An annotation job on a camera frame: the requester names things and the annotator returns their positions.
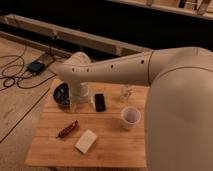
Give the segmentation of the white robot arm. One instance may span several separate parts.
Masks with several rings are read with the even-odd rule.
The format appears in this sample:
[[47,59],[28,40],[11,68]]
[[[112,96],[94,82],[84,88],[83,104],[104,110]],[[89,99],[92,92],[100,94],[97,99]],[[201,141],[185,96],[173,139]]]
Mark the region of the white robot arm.
[[148,170],[213,171],[213,51],[161,49],[94,63],[77,52],[57,76],[75,101],[85,96],[87,82],[147,86]]

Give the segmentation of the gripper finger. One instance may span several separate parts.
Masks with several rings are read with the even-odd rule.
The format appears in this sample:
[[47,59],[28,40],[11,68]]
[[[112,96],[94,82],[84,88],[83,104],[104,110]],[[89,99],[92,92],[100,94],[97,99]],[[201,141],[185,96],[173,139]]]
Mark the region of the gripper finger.
[[95,109],[95,102],[94,102],[94,98],[93,97],[90,97],[89,103],[91,104],[93,109]]
[[76,109],[76,103],[75,102],[70,102],[70,111],[71,112],[75,112],[75,109]]

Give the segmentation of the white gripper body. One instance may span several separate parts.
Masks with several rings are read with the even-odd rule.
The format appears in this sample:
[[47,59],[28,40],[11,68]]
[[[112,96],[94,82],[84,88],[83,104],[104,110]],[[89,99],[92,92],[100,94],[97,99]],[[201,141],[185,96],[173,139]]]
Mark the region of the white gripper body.
[[89,86],[87,83],[73,83],[69,85],[71,103],[86,103],[89,100]]

